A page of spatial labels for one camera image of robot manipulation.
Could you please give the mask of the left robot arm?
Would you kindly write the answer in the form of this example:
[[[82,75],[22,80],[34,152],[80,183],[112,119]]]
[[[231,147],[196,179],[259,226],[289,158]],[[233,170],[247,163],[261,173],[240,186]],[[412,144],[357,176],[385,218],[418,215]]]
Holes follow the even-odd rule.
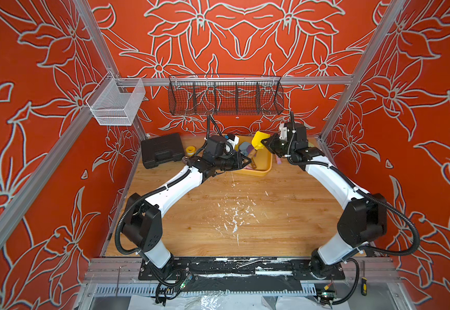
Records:
[[[239,171],[252,159],[235,149],[239,138],[224,135],[213,116],[206,119],[205,142],[193,156],[184,158],[184,167],[168,182],[144,195],[130,197],[114,232],[117,251],[139,254],[152,267],[164,270],[173,255],[162,241],[162,219],[181,198],[209,178]]]

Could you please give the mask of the yellow shovel purple handle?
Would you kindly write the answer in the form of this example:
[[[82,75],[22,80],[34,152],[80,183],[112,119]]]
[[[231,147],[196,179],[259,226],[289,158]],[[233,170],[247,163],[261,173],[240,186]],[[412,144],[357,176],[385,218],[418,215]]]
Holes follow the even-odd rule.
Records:
[[[263,140],[269,139],[270,137],[271,135],[268,133],[257,131],[252,138],[251,144],[253,148],[258,151],[265,148]]]

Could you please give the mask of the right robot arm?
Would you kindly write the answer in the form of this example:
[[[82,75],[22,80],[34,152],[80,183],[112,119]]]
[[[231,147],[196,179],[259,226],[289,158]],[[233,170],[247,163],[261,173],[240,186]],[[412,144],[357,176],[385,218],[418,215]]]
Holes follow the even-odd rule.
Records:
[[[304,126],[290,120],[280,125],[278,133],[263,138],[261,143],[271,153],[286,158],[291,165],[317,179],[343,209],[336,234],[312,252],[310,272],[315,278],[325,279],[341,262],[366,249],[396,257],[411,255],[419,249],[420,235],[414,223],[387,203],[382,195],[371,194],[345,176],[322,150],[310,145]],[[411,231],[408,248],[392,251],[371,245],[386,234],[388,213],[397,215]]]

